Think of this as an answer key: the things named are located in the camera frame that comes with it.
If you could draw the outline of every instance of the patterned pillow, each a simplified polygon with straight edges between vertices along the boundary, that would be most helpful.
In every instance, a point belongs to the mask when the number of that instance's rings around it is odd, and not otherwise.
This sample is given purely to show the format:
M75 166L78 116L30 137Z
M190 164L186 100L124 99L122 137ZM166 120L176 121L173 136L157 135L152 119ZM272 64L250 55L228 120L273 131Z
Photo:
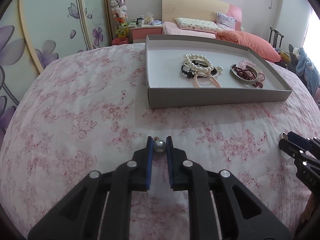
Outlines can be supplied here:
M219 26L224 31L236 30L236 21L236 18L217 12L217 26Z
M222 31L222 29L214 22L188 18L176 18L176 21L182 30L192 30L205 33L216 33Z

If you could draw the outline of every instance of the floral bedsheet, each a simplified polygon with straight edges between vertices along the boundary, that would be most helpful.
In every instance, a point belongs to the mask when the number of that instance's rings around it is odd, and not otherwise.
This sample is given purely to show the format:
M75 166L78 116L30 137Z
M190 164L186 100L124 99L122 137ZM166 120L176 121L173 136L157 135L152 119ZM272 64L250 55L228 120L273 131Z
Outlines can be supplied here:
M0 202L27 236L89 171L114 170L148 136L185 149L205 169L229 169L291 230L309 191L279 134L318 136L320 111L299 78L285 102L148 108L145 45L84 51L52 62L19 104L0 152ZM187 192L170 190L166 156L153 159L147 193L132 194L130 238L188 239Z

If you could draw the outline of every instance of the pink drawer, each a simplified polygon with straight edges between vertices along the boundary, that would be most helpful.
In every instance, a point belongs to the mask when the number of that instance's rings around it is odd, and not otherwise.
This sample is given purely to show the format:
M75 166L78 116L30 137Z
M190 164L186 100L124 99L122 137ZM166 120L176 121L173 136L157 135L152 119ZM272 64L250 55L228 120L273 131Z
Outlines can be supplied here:
M147 35L162 34L162 28L142 28L132 30L133 40L142 40L147 37Z

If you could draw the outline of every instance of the pillow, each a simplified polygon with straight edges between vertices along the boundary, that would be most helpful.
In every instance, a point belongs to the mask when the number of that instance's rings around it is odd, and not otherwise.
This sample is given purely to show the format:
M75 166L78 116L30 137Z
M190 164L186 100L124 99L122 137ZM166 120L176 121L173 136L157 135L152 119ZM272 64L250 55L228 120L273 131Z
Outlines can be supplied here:
M216 33L222 31L222 29L214 22L188 18L176 18L176 21L182 30L192 30L205 33Z
M217 12L217 25L225 31L234 31L236 29L236 18Z
M258 53L260 57L270 62L279 62L281 60L280 55L269 42L251 33L241 31L222 31L216 33L216 39L247 46Z

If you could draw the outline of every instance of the white cup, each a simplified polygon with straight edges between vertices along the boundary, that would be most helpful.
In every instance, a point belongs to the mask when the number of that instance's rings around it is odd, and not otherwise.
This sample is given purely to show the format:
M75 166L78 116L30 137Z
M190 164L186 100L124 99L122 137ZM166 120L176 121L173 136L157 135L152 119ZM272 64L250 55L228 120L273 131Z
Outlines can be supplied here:
M143 26L143 24L144 24L144 19L138 20L138 24L139 24L139 26Z

